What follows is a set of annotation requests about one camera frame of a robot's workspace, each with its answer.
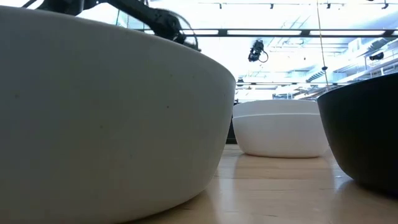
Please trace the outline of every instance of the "black bowl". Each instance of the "black bowl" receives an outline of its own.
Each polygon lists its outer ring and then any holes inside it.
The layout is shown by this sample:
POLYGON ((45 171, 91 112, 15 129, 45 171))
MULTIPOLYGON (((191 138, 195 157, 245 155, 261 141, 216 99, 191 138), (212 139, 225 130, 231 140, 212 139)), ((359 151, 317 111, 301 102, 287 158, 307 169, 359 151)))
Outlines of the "black bowl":
POLYGON ((318 106, 341 169, 361 184, 398 194, 398 73, 332 90, 318 106))

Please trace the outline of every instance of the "bowl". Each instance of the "bowl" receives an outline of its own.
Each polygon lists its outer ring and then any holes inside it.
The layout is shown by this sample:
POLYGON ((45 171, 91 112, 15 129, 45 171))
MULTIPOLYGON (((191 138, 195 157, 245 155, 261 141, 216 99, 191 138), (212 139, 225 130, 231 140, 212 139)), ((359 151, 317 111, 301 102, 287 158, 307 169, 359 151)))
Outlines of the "bowl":
POLYGON ((398 73, 350 84, 318 98, 341 169, 359 183, 398 193, 398 73))
POLYGON ((236 140, 252 156, 308 158, 328 149, 319 114, 262 114, 233 118, 236 140))
POLYGON ((227 69, 143 32, 0 15, 0 223, 125 222, 206 187, 232 115, 227 69))
POLYGON ((234 106, 234 117, 257 114, 319 114, 317 102, 308 100, 257 100, 234 106))

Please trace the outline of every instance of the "robotic arm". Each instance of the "robotic arm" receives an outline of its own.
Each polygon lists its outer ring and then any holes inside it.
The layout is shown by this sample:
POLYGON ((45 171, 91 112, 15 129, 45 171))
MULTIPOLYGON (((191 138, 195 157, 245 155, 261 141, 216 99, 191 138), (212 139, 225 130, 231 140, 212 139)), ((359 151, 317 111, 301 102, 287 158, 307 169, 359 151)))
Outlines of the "robotic arm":
MULTIPOLYGON (((36 0, 30 0, 23 7, 30 6, 36 0)), ((185 41, 181 33, 180 21, 171 12, 163 9, 153 9, 139 0, 45 0, 37 9, 77 16, 83 10, 91 9, 98 4, 108 3, 147 24, 159 37, 169 39, 179 44, 199 50, 197 44, 185 41)))

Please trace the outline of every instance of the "large white bowl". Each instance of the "large white bowl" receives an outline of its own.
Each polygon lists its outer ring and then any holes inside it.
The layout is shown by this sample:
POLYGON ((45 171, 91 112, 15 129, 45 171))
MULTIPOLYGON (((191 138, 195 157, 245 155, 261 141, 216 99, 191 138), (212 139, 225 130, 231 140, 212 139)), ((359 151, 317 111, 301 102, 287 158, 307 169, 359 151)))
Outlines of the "large white bowl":
POLYGON ((265 114, 233 118, 243 152, 268 157, 317 157, 328 149, 319 114, 265 114))
POLYGON ((234 117, 257 114, 314 113, 319 114, 318 104, 308 100, 257 100, 234 106, 234 117))
POLYGON ((0 7, 0 31, 0 223, 124 222, 206 187, 232 115, 227 69, 50 12, 0 7))

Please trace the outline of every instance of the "wooden table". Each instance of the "wooden table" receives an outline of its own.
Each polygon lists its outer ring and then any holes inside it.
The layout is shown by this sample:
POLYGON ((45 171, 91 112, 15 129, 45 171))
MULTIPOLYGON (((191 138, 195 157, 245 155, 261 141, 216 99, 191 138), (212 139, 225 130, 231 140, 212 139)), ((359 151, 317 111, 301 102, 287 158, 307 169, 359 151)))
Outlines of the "wooden table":
POLYGON ((273 159, 227 145, 204 192, 133 223, 397 224, 398 199, 357 186, 330 152, 315 159, 273 159))

